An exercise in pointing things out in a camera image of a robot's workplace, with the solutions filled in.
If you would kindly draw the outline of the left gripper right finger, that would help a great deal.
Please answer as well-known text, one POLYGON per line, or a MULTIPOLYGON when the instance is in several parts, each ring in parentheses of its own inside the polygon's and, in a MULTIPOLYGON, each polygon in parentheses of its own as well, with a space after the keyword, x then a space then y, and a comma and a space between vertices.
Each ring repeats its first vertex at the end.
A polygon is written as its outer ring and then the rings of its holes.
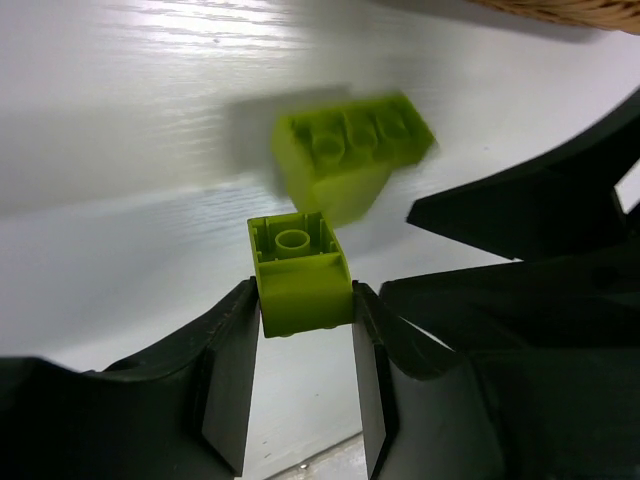
POLYGON ((371 479, 635 479, 639 352, 455 352, 354 287, 371 479))

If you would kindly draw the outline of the lime long lego brick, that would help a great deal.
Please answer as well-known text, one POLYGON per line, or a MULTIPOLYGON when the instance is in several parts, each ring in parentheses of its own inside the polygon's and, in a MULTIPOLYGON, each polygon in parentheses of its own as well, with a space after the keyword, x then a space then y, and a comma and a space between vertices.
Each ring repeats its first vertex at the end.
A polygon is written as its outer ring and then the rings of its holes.
POLYGON ((280 116, 272 152, 300 212, 332 226, 360 220, 391 175, 418 165, 436 138, 409 98, 388 94, 280 116))

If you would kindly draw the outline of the lime sloped lego brick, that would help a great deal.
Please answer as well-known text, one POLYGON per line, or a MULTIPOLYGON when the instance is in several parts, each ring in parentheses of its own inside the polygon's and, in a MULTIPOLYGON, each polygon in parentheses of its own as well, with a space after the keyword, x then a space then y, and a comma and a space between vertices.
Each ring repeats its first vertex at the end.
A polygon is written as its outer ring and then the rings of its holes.
POLYGON ((322 213, 252 218, 248 231, 265 337, 353 322, 348 264, 322 213))

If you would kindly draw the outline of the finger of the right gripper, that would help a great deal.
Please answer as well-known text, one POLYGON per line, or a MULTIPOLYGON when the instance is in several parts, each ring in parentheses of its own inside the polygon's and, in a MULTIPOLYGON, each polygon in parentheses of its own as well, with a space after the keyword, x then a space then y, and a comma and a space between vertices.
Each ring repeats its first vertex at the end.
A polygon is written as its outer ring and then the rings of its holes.
POLYGON ((508 259, 541 260, 639 232, 616 184, 639 159, 639 95, 566 143, 484 179, 414 202, 409 224, 508 259))
POLYGON ((639 241, 398 279, 380 294, 398 316, 458 351, 636 348, 639 241))

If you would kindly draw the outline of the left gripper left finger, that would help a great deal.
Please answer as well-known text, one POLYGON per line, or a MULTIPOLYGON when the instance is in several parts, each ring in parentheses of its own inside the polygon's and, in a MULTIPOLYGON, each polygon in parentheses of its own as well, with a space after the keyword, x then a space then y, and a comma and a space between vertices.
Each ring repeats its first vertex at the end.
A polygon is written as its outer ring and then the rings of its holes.
POLYGON ((243 472, 258 289, 102 371, 1 361, 5 479, 234 479, 243 472))

